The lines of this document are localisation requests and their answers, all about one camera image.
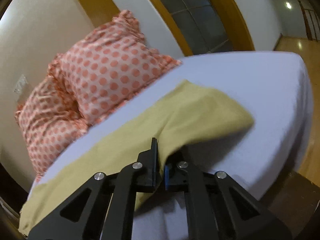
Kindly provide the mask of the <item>olive green pants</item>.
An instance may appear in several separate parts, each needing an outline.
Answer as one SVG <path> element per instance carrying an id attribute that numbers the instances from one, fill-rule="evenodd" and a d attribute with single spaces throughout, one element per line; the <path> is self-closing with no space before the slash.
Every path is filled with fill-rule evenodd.
<path id="1" fill-rule="evenodd" d="M 250 128 L 252 115 L 225 93 L 187 80 L 136 118 L 108 134 L 53 179 L 34 187 L 21 210 L 19 232 L 31 229 L 96 172 L 114 174 L 134 162 L 152 138 L 159 163 L 182 146 L 213 140 Z"/>

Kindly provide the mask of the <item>left polka dot pillow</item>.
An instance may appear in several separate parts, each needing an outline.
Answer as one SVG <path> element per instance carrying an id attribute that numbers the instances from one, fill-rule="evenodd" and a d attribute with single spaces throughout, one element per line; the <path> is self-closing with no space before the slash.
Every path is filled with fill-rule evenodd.
<path id="1" fill-rule="evenodd" d="M 88 130 L 76 101 L 48 75 L 17 108 L 16 122 L 40 180 L 56 158 Z"/>

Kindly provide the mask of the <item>polka dot pillow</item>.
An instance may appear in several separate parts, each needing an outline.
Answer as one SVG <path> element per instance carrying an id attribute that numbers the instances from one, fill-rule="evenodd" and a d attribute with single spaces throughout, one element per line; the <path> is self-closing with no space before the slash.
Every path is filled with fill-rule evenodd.
<path id="1" fill-rule="evenodd" d="M 138 20 L 123 10 L 57 55 L 48 73 L 61 82 L 85 122 L 93 126 L 180 64 L 148 48 Z"/>
<path id="2" fill-rule="evenodd" d="M 48 75 L 17 108 L 16 122 L 40 180 L 56 158 L 88 130 L 76 101 Z"/>

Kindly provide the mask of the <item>white bed mattress sheet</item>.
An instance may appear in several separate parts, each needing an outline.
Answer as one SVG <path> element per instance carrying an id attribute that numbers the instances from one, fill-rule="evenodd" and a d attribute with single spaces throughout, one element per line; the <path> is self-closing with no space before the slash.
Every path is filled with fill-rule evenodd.
<path id="1" fill-rule="evenodd" d="M 33 186 L 19 230 L 27 235 L 96 172 L 134 162 L 152 138 L 162 157 L 187 145 L 199 168 L 225 171 L 260 199 L 284 165 L 300 166 L 312 113 L 308 71 L 295 53 L 186 57 L 57 158 Z"/>

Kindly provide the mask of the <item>right polka dot pillow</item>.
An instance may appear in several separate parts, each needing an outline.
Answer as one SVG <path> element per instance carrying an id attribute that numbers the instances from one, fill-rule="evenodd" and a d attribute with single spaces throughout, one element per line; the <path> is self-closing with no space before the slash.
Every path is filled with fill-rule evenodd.
<path id="1" fill-rule="evenodd" d="M 93 126 L 180 64 L 148 48 L 138 20 L 123 10 L 57 55 L 48 73 L 61 82 L 85 122 Z"/>

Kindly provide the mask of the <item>wooden framed glass door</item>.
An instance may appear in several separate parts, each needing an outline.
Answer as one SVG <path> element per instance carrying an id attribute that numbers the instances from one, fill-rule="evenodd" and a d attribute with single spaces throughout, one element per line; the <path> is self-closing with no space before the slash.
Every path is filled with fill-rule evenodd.
<path id="1" fill-rule="evenodd" d="M 149 0 L 183 55 L 254 50 L 235 0 Z"/>

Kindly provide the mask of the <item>wooden bed frame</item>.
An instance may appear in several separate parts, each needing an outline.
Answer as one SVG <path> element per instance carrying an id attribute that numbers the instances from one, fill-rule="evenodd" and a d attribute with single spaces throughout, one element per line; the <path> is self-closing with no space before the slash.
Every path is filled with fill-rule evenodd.
<path id="1" fill-rule="evenodd" d="M 319 187 L 301 174 L 285 169 L 263 195 L 265 205 L 296 238 L 319 209 Z"/>

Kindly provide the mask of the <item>white wall switch plate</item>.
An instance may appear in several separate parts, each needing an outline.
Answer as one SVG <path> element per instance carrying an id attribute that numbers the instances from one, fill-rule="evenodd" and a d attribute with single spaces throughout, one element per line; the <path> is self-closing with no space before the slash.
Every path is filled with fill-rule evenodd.
<path id="1" fill-rule="evenodd" d="M 26 90 L 26 88 L 28 87 L 28 81 L 27 78 L 24 74 L 22 74 L 19 78 L 19 80 L 16 82 L 16 85 L 14 87 L 13 92 L 17 95 L 17 96 L 21 96 L 24 91 Z"/>

